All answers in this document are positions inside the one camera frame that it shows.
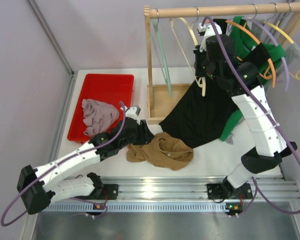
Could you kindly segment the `tan tank top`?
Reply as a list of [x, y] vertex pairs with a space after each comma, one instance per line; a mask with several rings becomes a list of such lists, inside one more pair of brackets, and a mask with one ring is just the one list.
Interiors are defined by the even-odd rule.
[[157, 133], [144, 145], [129, 145], [126, 160], [131, 163], [149, 162], [155, 167], [178, 171], [194, 158], [194, 150], [182, 140], [166, 132]]

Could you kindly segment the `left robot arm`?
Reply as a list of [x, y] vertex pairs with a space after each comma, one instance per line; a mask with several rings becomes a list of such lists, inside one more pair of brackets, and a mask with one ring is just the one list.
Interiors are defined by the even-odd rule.
[[17, 190], [26, 212], [37, 214], [50, 204], [84, 197], [97, 199], [103, 194], [103, 183], [96, 173], [74, 178], [80, 170], [98, 164], [129, 145], [146, 145], [154, 138], [145, 120], [126, 117], [108, 132], [98, 133], [72, 153], [48, 164], [20, 171]]

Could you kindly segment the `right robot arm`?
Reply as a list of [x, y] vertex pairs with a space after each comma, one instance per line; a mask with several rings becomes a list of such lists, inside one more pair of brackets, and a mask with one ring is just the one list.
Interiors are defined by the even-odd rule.
[[203, 56], [198, 64], [229, 95], [241, 111], [255, 146], [241, 157], [238, 166], [221, 183], [207, 185], [208, 198], [217, 203], [227, 199], [252, 198], [248, 180], [276, 168], [284, 157], [297, 149], [295, 142], [285, 141], [277, 129], [267, 103], [259, 67], [270, 60], [268, 51], [259, 43], [243, 60], [235, 54], [235, 40], [218, 34], [204, 37]]

